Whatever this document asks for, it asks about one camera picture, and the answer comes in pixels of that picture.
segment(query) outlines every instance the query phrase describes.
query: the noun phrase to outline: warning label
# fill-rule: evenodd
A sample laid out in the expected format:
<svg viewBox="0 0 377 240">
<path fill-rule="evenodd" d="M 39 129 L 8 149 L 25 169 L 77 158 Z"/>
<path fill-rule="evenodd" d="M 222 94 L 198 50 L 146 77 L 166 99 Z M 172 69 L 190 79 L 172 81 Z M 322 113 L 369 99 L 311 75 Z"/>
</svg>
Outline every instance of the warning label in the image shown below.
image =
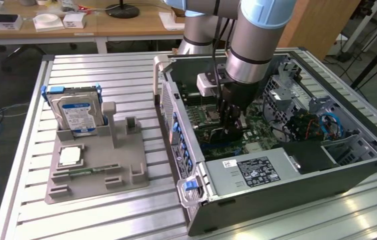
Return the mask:
<svg viewBox="0 0 377 240">
<path fill-rule="evenodd" d="M 255 187 L 281 180 L 269 158 L 261 157 L 237 163 L 247 186 Z"/>
</svg>

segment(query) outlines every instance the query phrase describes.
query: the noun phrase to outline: wooden desk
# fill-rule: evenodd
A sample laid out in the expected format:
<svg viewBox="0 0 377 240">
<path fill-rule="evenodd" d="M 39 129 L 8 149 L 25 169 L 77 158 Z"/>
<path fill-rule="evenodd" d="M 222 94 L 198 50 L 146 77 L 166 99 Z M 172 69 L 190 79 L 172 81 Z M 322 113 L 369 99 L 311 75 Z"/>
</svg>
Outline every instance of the wooden desk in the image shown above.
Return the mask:
<svg viewBox="0 0 377 240">
<path fill-rule="evenodd" d="M 118 0 L 76 0 L 80 5 L 100 9 L 116 2 Z M 37 33 L 31 18 L 36 16 L 36 11 L 45 10 L 45 6 L 21 6 L 17 0 L 7 0 L 4 2 L 7 11 L 11 14 L 20 14 L 27 20 L 20 31 L 0 31 L 0 45 L 95 42 L 97 52 L 106 54 L 107 41 L 182 39 L 183 31 L 167 31 L 159 18 L 158 13 L 167 12 L 170 7 L 159 0 L 144 0 L 143 3 L 152 5 L 136 4 L 140 9 L 136 18 L 118 19 L 99 11 L 85 16 L 85 28 Z"/>
</svg>

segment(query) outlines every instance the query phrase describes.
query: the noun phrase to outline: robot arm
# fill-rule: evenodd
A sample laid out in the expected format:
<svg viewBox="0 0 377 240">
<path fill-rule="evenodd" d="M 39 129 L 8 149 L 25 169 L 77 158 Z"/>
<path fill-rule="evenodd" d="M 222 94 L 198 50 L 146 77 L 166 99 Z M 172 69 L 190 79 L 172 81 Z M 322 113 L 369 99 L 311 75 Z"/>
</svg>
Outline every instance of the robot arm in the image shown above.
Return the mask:
<svg viewBox="0 0 377 240">
<path fill-rule="evenodd" d="M 180 54 L 211 53 L 216 16 L 237 20 L 218 106 L 227 129 L 255 98 L 297 0 L 164 1 L 187 11 Z"/>
</svg>

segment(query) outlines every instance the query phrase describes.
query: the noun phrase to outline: red wire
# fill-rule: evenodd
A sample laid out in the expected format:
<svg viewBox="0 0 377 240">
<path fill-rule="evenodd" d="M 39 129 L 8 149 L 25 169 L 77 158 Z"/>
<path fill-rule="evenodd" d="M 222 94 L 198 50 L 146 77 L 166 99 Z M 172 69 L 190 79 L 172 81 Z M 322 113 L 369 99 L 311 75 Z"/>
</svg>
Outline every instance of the red wire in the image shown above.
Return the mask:
<svg viewBox="0 0 377 240">
<path fill-rule="evenodd" d="M 310 131 L 310 126 L 311 126 L 311 122 L 314 121 L 314 119 L 310 120 L 309 122 L 309 128 L 307 128 L 307 132 L 306 132 L 306 139 L 309 138 L 309 131 Z"/>
</svg>

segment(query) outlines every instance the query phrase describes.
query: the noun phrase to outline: white box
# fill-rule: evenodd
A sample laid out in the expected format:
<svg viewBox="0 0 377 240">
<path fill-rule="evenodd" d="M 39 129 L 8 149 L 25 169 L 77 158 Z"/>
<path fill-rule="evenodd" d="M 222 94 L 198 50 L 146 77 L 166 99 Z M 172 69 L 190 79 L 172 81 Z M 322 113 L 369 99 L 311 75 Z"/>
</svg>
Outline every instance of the white box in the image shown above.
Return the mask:
<svg viewBox="0 0 377 240">
<path fill-rule="evenodd" d="M 60 18 L 57 18 L 56 21 L 48 22 L 48 23 L 41 23 L 35 18 L 32 19 L 32 21 L 33 21 L 33 26 L 35 26 L 36 32 L 45 32 L 45 31 L 65 29 L 64 26 L 63 26 Z"/>
<path fill-rule="evenodd" d="M 3 30 L 20 30 L 23 24 L 23 18 L 20 15 L 17 15 L 17 18 L 15 21 L 0 21 L 0 31 Z"/>
<path fill-rule="evenodd" d="M 84 13 L 67 14 L 63 18 L 63 25 L 68 29 L 83 29 L 85 26 Z"/>
<path fill-rule="evenodd" d="M 334 42 L 334 45 L 329 50 L 327 55 L 330 55 L 330 56 L 338 55 L 338 53 L 341 51 L 341 46 L 343 47 L 343 44 L 346 44 L 347 40 L 349 40 L 347 37 L 343 36 L 342 34 L 339 34 L 338 38 Z"/>
</svg>

